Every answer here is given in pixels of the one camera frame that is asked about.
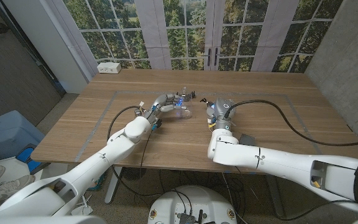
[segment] wooden table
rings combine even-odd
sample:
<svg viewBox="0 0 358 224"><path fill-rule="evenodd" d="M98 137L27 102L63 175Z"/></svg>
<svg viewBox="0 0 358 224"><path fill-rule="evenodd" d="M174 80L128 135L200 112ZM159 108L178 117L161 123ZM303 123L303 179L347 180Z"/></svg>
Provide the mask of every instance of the wooden table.
<svg viewBox="0 0 358 224"><path fill-rule="evenodd" d="M119 74L97 74L57 124L32 153L41 162L82 162L106 145L113 117L123 108L145 102L148 108L162 93L195 91L193 116L180 119L176 111L162 115L163 124L150 136L142 167L156 169L230 171L207 158L211 132L206 122L206 105L200 99L217 97L235 102L263 99L276 103L292 125L307 136L326 142L354 142L358 137L337 114L309 78L300 73L212 72L186 70L129 70ZM134 119L133 110L123 113L112 132ZM237 108L232 127L256 138L257 146L300 154L332 154L358 158L358 146L330 147L297 136L278 111L269 105L250 104ZM134 152L118 163L140 167L148 136ZM243 172L255 172L242 168Z"/></svg>

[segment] blue light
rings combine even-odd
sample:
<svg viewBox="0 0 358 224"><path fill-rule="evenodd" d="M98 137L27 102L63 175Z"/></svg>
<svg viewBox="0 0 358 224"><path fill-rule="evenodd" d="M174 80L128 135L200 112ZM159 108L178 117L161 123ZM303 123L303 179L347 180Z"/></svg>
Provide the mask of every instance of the blue light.
<svg viewBox="0 0 358 224"><path fill-rule="evenodd" d="M178 100L178 103L176 103L177 106L181 106L181 104L183 103L183 98L181 97L179 100Z"/></svg>

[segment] white outlet box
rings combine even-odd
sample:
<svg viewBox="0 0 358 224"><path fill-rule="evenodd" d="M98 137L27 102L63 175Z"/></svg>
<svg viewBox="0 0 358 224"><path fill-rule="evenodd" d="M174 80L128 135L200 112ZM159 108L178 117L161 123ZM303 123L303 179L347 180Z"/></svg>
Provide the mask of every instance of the white outlet box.
<svg viewBox="0 0 358 224"><path fill-rule="evenodd" d="M99 73L114 73L117 74L121 70L121 65L114 62L102 62L98 65Z"/></svg>

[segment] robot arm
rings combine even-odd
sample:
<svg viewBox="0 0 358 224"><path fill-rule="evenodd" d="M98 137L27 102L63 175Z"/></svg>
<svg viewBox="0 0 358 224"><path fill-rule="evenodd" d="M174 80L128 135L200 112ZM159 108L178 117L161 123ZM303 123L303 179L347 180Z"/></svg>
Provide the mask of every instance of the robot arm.
<svg viewBox="0 0 358 224"><path fill-rule="evenodd" d="M0 206L0 217L68 215L88 187L113 164L125 159L143 134L161 125L157 116L173 109L178 95L159 96L143 116L137 116L125 128L114 133L107 145L66 174L34 182L14 194Z"/></svg>
<svg viewBox="0 0 358 224"><path fill-rule="evenodd" d="M207 109L210 119L215 119L214 127L218 127L213 131L208 147L210 159L219 164L248 167L294 181L330 201L355 201L341 202L340 205L358 212L358 159L293 154L239 144L230 131L230 119L221 116L231 103L217 99L214 104L210 104L214 105L213 111L211 107Z"/></svg>

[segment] window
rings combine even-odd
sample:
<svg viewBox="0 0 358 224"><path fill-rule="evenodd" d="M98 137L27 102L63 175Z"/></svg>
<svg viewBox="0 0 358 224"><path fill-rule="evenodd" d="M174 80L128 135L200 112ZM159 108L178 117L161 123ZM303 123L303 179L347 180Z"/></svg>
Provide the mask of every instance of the window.
<svg viewBox="0 0 358 224"><path fill-rule="evenodd" d="M226 0L219 70L250 71L268 0Z"/></svg>
<svg viewBox="0 0 358 224"><path fill-rule="evenodd" d="M150 68L134 0L63 0L97 62Z"/></svg>
<svg viewBox="0 0 358 224"><path fill-rule="evenodd" d="M342 0L301 0L273 72L305 72Z"/></svg>
<svg viewBox="0 0 358 224"><path fill-rule="evenodd" d="M206 0L163 0L172 69L204 70Z"/></svg>

